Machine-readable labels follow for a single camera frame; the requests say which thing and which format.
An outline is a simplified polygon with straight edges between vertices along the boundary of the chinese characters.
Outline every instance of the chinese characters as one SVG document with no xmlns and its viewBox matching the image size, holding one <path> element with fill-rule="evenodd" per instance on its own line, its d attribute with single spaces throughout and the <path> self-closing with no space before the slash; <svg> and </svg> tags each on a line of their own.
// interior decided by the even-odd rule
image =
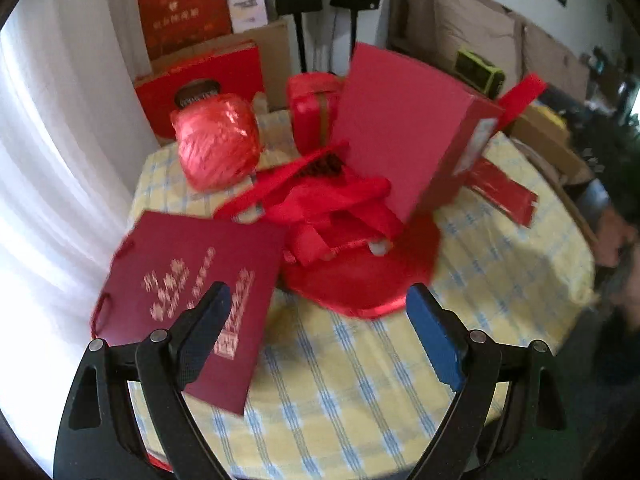
<svg viewBox="0 0 640 480">
<path fill-rule="evenodd" d="M 233 359 L 238 349 L 238 333 L 242 325 L 244 308 L 249 299 L 251 287 L 254 284 L 255 272 L 242 269 L 236 281 L 236 290 L 231 296 L 231 313 L 226 320 L 225 326 L 218 336 L 213 351 L 216 355 Z"/>
<path fill-rule="evenodd" d="M 207 254 L 202 261 L 202 266 L 198 271 L 198 277 L 196 278 L 196 283 L 191 287 L 191 295 L 194 297 L 194 300 L 191 300 L 187 303 L 187 308 L 195 308 L 196 302 L 202 296 L 202 287 L 204 285 L 204 279 L 207 277 L 207 273 L 209 272 L 209 267 L 211 266 L 211 261 L 216 256 L 216 250 L 213 247 L 207 249 Z"/>
<path fill-rule="evenodd" d="M 171 260 L 170 272 L 164 275 L 162 283 L 158 282 L 154 270 L 144 277 L 142 288 L 158 297 L 158 300 L 149 309 L 153 320 L 163 321 L 165 315 L 169 319 L 173 318 L 180 301 L 180 293 L 184 289 L 188 277 L 189 269 L 182 260 Z"/>
<path fill-rule="evenodd" d="M 190 10 L 183 10 L 182 12 L 174 12 L 169 16 L 165 16 L 162 20 L 154 21 L 154 29 L 161 30 L 168 25 L 192 20 L 193 18 L 197 18 L 199 15 L 200 9 L 198 9 L 197 7 L 194 7 Z"/>
</svg>

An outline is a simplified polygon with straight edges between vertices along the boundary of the white wall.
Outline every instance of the white wall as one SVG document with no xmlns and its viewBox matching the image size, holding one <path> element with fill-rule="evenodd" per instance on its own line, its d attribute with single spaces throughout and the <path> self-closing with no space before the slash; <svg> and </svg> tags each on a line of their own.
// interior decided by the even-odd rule
<svg viewBox="0 0 640 480">
<path fill-rule="evenodd" d="M 320 68 L 326 69 L 328 57 L 328 43 L 330 42 L 334 9 L 325 0 L 325 9 L 321 13 L 321 33 L 316 34 L 318 16 L 306 17 L 307 59 L 311 66 L 313 45 L 317 43 Z M 616 0 L 568 0 L 566 7 L 557 0 L 495 0 L 510 9 L 529 18 L 544 28 L 557 40 L 564 43 L 576 55 L 590 52 L 594 46 L 601 46 L 606 52 L 615 56 L 620 50 L 622 42 L 623 16 L 622 8 Z M 614 20 L 607 23 L 606 7 L 611 3 L 614 7 Z M 386 26 L 388 16 L 388 0 L 382 0 L 380 10 L 368 10 L 360 13 L 358 20 L 358 40 L 383 46 L 386 40 Z M 348 11 L 340 10 L 334 42 L 334 68 L 336 72 L 344 73 L 348 69 L 349 53 L 349 15 Z M 292 35 L 292 55 L 297 52 L 296 43 Z M 294 66 L 298 66 L 297 56 Z"/>
</svg>

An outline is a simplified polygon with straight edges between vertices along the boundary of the sofa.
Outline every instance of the sofa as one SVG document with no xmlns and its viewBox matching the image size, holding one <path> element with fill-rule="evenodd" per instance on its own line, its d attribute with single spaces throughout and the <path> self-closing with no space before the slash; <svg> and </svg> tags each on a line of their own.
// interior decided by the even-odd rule
<svg viewBox="0 0 640 480">
<path fill-rule="evenodd" d="M 502 92 L 528 73 L 579 102 L 590 70 L 562 43 L 493 0 L 391 0 L 387 47 L 452 72 L 466 46 L 505 73 Z"/>
</svg>

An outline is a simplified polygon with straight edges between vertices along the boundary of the red cloth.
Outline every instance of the red cloth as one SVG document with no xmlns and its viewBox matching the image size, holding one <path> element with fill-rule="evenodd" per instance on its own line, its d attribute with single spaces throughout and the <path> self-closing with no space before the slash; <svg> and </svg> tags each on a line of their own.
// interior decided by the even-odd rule
<svg viewBox="0 0 640 480">
<path fill-rule="evenodd" d="M 232 218 L 261 202 L 264 218 L 290 225 L 281 276 L 291 290 L 345 316 L 374 319 L 404 308 L 409 286 L 430 283 L 440 232 L 431 214 L 409 225 L 382 203 L 388 181 L 359 178 L 348 168 L 336 177 L 296 177 L 340 147 L 317 150 L 265 176 L 232 199 L 216 218 Z M 385 256 L 367 243 L 394 241 Z"/>
<path fill-rule="evenodd" d="M 197 381 L 186 391 L 238 415 L 251 382 L 286 229 L 146 211 L 111 264 L 94 315 L 109 345 L 169 328 L 213 282 L 234 295 L 232 314 Z"/>
</svg>

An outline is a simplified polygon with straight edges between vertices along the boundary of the red rope handle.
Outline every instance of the red rope handle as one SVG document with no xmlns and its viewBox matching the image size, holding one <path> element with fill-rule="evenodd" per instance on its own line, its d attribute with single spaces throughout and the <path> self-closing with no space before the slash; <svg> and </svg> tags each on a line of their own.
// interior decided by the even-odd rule
<svg viewBox="0 0 640 480">
<path fill-rule="evenodd" d="M 104 300 L 106 299 L 111 299 L 111 295 L 108 292 L 103 292 L 100 295 L 100 298 L 98 298 L 98 302 L 95 304 L 94 311 L 91 314 L 91 321 L 89 323 L 89 329 L 91 330 L 91 339 L 96 339 L 98 337 L 95 331 L 95 326 L 98 323 L 98 316 L 100 316 Z"/>
<path fill-rule="evenodd" d="M 162 462 L 161 460 L 157 459 L 155 456 L 153 456 L 151 453 L 147 453 L 146 457 L 149 459 L 149 463 L 152 466 L 155 467 L 159 467 L 160 469 L 164 469 L 165 471 L 168 471 L 169 473 L 173 473 L 174 470 L 171 468 L 170 465 L 165 464 L 164 462 Z"/>
</svg>

